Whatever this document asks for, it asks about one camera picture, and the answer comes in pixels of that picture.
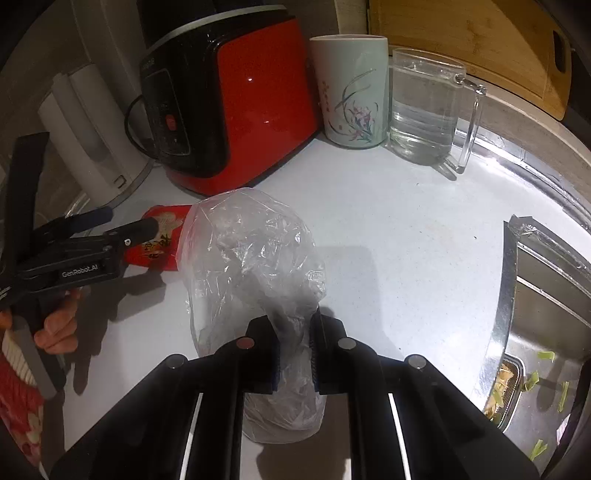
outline stainless steel sink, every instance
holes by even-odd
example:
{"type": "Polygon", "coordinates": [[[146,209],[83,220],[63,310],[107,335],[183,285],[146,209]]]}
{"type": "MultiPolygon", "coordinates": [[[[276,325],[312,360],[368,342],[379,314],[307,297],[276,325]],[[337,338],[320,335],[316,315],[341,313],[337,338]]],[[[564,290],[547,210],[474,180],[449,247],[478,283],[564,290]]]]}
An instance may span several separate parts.
{"type": "MultiPolygon", "coordinates": [[[[591,358],[591,265],[532,218],[513,217],[506,225],[496,332],[481,382],[490,381],[491,365],[498,361],[498,368],[504,355],[520,364],[522,378],[499,427],[526,455],[538,440],[547,443],[547,449],[534,459],[542,473],[557,449],[557,432],[570,420],[582,366],[591,358]],[[554,361],[540,359],[541,351],[554,352],[554,361]],[[540,381],[526,392],[523,382],[534,371],[540,381]],[[569,387],[559,412],[565,381],[569,387]]],[[[588,389],[588,381],[583,382],[583,402],[588,389]]]]}

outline transparent plastic bag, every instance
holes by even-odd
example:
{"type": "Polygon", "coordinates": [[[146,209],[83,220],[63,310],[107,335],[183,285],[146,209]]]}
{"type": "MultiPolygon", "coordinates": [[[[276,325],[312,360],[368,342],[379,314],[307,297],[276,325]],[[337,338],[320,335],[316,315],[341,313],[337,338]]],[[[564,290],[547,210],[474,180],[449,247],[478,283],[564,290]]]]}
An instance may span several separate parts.
{"type": "Polygon", "coordinates": [[[248,322],[262,315],[279,338],[278,390],[246,395],[246,436],[289,443],[315,434],[325,398],[314,391],[308,333],[325,295],[324,263],[304,222],[260,190],[222,193],[189,211],[177,263],[191,304],[205,299],[205,327],[202,318],[194,319],[199,356],[244,335],[248,322]]]}

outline white ceramic cup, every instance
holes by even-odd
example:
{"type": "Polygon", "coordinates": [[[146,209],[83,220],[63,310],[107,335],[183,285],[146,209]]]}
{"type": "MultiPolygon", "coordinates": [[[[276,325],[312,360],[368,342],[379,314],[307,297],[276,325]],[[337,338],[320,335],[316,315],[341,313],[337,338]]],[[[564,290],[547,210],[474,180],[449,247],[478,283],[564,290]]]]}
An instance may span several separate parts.
{"type": "Polygon", "coordinates": [[[380,144],[388,130],[388,39],[324,35],[310,39],[324,131],[352,148],[380,144]]]}

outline red packet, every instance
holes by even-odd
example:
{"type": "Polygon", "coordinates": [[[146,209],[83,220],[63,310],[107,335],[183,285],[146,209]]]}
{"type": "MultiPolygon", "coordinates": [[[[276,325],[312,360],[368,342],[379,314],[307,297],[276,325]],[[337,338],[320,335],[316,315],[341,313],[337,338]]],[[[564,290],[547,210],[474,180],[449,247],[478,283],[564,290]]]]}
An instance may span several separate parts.
{"type": "Polygon", "coordinates": [[[156,218],[158,234],[149,242],[127,249],[125,261],[140,267],[176,271],[178,240],[190,209],[191,205],[153,206],[142,218],[156,218]]]}

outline glass of water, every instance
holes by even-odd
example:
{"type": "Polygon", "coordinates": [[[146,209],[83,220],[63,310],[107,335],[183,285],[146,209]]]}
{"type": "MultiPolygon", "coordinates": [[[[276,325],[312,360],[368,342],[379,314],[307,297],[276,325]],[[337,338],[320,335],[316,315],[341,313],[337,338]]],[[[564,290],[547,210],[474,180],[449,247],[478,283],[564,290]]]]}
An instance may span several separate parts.
{"type": "Polygon", "coordinates": [[[448,57],[396,48],[392,60],[388,148],[413,163],[447,163],[457,173],[463,173],[476,138],[486,88],[468,80],[465,66],[448,57]],[[475,101],[462,153],[456,161],[450,152],[463,87],[474,90],[475,101]]]}

